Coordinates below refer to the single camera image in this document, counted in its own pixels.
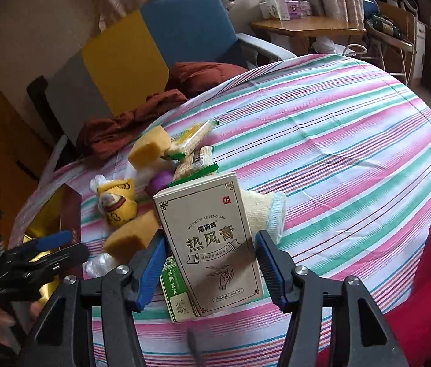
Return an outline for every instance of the striped tablecloth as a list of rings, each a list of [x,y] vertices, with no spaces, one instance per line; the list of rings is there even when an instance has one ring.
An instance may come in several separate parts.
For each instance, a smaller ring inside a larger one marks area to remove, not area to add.
[[[211,118],[220,125],[205,143],[214,145],[220,171],[236,171],[243,189],[287,194],[281,250],[324,277],[359,276],[384,312],[408,297],[431,225],[431,109],[419,97],[365,62],[309,55],[251,70],[153,125],[175,135]],[[17,218],[15,236],[67,182],[83,196],[82,238],[92,254],[100,252],[107,229],[88,182],[97,173],[124,177],[127,151],[103,167],[77,162],[41,182]],[[95,355],[103,365],[98,308],[94,316]],[[276,365],[289,316],[265,292],[247,305],[172,324],[159,291],[135,321],[150,366],[193,365],[191,326],[208,366],[250,360],[256,367]],[[320,347],[329,340],[325,310]]]

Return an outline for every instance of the purple box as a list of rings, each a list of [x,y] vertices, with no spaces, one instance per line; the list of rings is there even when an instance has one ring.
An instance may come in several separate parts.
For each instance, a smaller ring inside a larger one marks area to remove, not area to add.
[[[302,16],[302,9],[300,8],[300,1],[287,1],[288,13],[290,18],[300,18]]]

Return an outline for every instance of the yellow plush toy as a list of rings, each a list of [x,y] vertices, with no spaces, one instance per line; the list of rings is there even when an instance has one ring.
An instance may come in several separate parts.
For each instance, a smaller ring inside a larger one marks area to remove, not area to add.
[[[98,196],[98,209],[105,216],[111,228],[120,228],[137,215],[134,201],[134,181],[106,180],[96,175],[90,181],[90,190]]]

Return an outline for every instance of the wooden table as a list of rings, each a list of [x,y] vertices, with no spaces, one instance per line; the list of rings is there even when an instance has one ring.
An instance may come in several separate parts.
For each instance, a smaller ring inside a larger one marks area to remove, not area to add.
[[[253,22],[251,28],[258,37],[267,41],[269,37],[265,34],[266,32],[289,36],[292,47],[297,47],[295,38],[306,40],[321,36],[333,37],[339,35],[345,35],[350,38],[353,35],[365,33],[364,26],[328,17],[302,17],[284,21],[265,19]]]

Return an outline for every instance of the blue gripper pad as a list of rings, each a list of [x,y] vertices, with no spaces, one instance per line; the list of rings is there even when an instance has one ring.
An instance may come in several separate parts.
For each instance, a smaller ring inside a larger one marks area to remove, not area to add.
[[[72,234],[69,230],[63,230],[62,232],[50,234],[49,236],[34,240],[34,246],[38,252],[49,251],[69,243],[71,237]]]
[[[138,251],[129,262],[132,267],[131,290],[127,301],[134,312],[140,312],[153,299],[154,291],[166,261],[165,233],[159,229],[148,248]]]
[[[255,253],[272,302],[284,313],[300,299],[300,289],[294,285],[294,261],[288,252],[277,249],[266,230],[255,235]]]

